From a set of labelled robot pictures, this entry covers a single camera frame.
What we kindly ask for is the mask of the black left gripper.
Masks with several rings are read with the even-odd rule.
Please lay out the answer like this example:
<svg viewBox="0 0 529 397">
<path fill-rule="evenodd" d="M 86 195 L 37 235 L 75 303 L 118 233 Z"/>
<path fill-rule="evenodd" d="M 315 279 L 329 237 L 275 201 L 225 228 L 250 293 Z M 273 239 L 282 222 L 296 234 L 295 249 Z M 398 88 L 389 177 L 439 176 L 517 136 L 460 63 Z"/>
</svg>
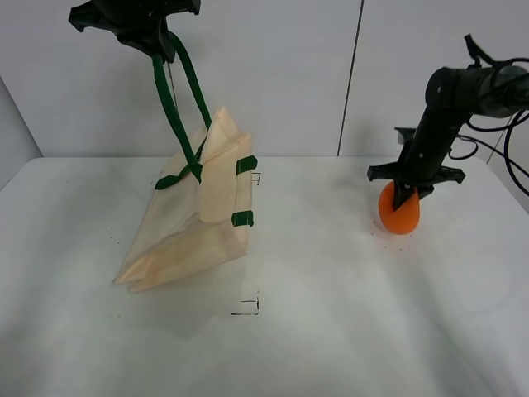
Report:
<svg viewBox="0 0 529 397">
<path fill-rule="evenodd" d="M 198 15 L 200 7 L 200 0 L 92 0 L 73 7 L 69 22 L 80 32 L 87 27 L 110 31 L 121 44 L 172 63 L 176 49 L 167 16 Z"/>
</svg>

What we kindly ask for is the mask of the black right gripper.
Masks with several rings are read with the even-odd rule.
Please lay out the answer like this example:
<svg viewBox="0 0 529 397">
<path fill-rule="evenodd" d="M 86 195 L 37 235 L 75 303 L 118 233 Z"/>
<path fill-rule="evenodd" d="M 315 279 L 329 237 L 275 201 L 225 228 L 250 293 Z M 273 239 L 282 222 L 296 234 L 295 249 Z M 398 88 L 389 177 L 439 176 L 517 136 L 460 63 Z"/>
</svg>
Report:
<svg viewBox="0 0 529 397">
<path fill-rule="evenodd" d="M 397 211 L 416 190 L 422 199 L 433 192 L 433 186 L 444 182 L 461 184 L 465 173 L 461 169 L 444 166 L 450 148 L 458 133 L 431 132 L 411 127 L 395 127 L 398 143 L 403 145 L 398 159 L 392 163 L 371 165 L 367 170 L 369 181 L 391 179 L 393 184 L 393 210 Z"/>
</svg>

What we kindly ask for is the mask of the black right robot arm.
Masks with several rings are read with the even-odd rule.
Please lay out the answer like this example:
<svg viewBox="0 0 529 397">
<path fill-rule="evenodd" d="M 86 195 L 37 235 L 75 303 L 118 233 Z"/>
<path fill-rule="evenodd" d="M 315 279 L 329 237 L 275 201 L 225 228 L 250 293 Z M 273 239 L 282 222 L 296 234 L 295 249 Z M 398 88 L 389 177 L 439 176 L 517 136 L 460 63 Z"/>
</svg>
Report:
<svg viewBox="0 0 529 397">
<path fill-rule="evenodd" d="M 394 210 L 413 194 L 420 199 L 431 194 L 435 184 L 463 182 L 463 170 L 442 164 L 460 129 L 474 115 L 500 119 L 526 111 L 528 72 L 516 65 L 443 67 L 430 77 L 425 100 L 418 127 L 396 129 L 403 146 L 398 160 L 372 165 L 367 171 L 370 181 L 393 181 Z"/>
</svg>

